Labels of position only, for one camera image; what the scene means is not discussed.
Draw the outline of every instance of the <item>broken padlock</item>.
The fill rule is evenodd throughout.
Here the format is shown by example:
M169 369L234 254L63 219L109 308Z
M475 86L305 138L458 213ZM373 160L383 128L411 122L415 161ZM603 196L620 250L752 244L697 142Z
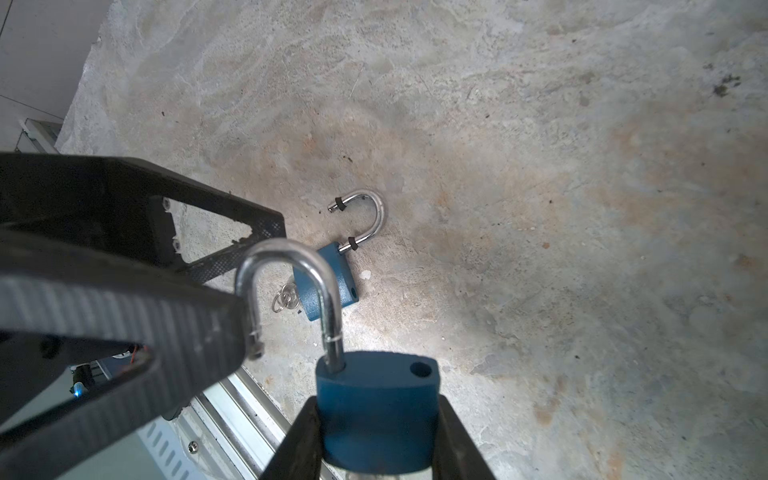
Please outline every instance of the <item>broken padlock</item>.
M365 233L358 235L357 237L349 237L344 244L333 242L320 250L317 250L317 253L328 262L333 269L333 273L336 275L336 283L339 285L342 308L359 300L357 288L355 287L355 279L352 276L352 271L349 269L345 253L349 250L357 250L361 243L376 235L384 226L384 219L386 216L386 209L381 195L373 190L364 188L349 192L343 197L337 197L336 200L328 206L328 211L344 211L347 204L357 198L362 200L370 198L373 200L373 204L376 207L376 219L373 221L373 225L366 230ZM304 272L298 270L296 267L293 268L293 278L307 318L310 319L310 322L319 319L319 299L317 297L317 292L315 291L314 283L304 274Z

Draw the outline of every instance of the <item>metal shackle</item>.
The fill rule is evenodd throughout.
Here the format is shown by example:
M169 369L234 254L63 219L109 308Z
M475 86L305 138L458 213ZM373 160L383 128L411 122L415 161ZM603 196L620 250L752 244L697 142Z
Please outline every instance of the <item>metal shackle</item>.
M345 253L350 248L352 250L357 250L357 247L362 242L365 242L366 240L376 235L384 226L384 219L386 217L386 207L384 207L384 200L378 192L374 190L368 190L367 188L360 188L358 190L349 192L343 197L336 197L336 200L332 204L328 205L328 211L344 211L346 205L356 198L363 200L370 198L373 200L373 205L376 207L376 218L373 221L373 225L364 233L361 233L357 237L348 237L347 241L339 246L339 253Z
M344 370L341 299L336 276L328 262L315 250L287 238L273 238L257 243L246 252L243 262L237 268L235 295L244 298L250 308L249 358L257 359L264 353L256 278L265 265L276 261L291 263L312 279L320 300L320 328L323 331L326 366L331 373Z

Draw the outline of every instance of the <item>detached shackle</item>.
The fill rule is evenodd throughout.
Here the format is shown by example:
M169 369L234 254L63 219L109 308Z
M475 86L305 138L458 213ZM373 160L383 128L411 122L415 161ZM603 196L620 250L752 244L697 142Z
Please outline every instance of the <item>detached shackle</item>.
M336 200L332 204L328 205L328 211L331 213L336 210L344 211L349 202L358 198L362 200L370 198L373 200L373 206L376 207L376 218L373 221L373 225L365 232L361 233L357 237L347 237L347 241L339 245L339 253L345 253L349 249L357 250L357 247L359 247L361 243L376 235L384 226L384 219L386 217L386 207L384 206L384 200L377 192L367 188L360 188L358 190L349 192L343 197L336 197Z

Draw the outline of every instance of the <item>bolt hole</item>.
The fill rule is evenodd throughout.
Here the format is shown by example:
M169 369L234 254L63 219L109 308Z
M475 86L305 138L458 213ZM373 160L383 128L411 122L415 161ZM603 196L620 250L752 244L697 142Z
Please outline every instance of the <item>bolt hole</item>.
M424 362L414 362L411 364L411 373L425 379L432 374L432 367Z

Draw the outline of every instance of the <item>black metal jaw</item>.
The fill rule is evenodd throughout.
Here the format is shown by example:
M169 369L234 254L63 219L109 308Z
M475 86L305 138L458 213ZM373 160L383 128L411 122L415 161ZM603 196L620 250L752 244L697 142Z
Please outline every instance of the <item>black metal jaw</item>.
M251 235L185 263L164 198L245 223ZM245 302L200 283L271 237L285 237L278 212L143 160L0 154L0 359L10 359L0 384L12 384L25 359L37 362L23 389L2 389L0 415L64 365L135 343L149 355L2 433L0 478L54 478L235 371Z
M438 399L438 426L432 457L434 480L495 480L448 399ZM311 396L260 480L316 480L323 462L317 398Z

